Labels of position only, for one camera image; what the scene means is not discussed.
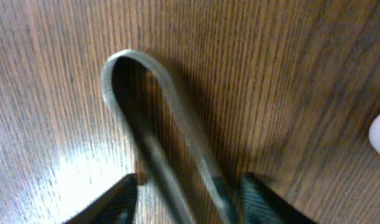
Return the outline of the steel serrated tongs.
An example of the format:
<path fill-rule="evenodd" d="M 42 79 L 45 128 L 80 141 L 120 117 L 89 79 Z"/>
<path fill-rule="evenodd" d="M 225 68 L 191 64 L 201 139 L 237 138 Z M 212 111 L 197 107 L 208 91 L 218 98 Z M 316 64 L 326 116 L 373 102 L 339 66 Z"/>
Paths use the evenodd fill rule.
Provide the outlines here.
<path fill-rule="evenodd" d="M 193 156 L 197 171 L 224 223 L 238 223 L 239 215 L 229 195 L 224 176 L 209 144 L 191 111 L 180 76 L 163 61 L 149 52 L 126 49 L 109 56 L 101 72 L 102 97 L 111 112 L 117 114 L 130 131 L 144 160 L 151 180 L 157 186 L 169 211 L 177 223 L 192 223 L 190 207 L 185 201 L 161 143 L 143 116 L 135 97 L 125 86 L 130 67 L 141 65 L 156 79 L 161 88 L 186 146 Z"/>

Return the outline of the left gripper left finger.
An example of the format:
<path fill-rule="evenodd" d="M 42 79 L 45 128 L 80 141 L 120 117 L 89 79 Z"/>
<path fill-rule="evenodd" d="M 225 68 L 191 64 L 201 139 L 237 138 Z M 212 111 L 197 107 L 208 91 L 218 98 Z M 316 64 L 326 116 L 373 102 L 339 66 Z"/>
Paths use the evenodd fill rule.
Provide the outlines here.
<path fill-rule="evenodd" d="M 66 224 L 132 224 L 138 196 L 137 174 L 128 174 Z"/>

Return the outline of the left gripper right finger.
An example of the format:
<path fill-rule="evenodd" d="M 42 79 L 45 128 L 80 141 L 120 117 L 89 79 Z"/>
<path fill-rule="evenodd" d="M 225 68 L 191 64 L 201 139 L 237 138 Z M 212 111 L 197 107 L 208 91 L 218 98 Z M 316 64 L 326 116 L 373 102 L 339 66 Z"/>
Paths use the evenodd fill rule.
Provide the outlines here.
<path fill-rule="evenodd" d="M 246 172 L 243 175 L 241 190 L 245 223 L 316 223 L 268 188 L 254 173 Z"/>

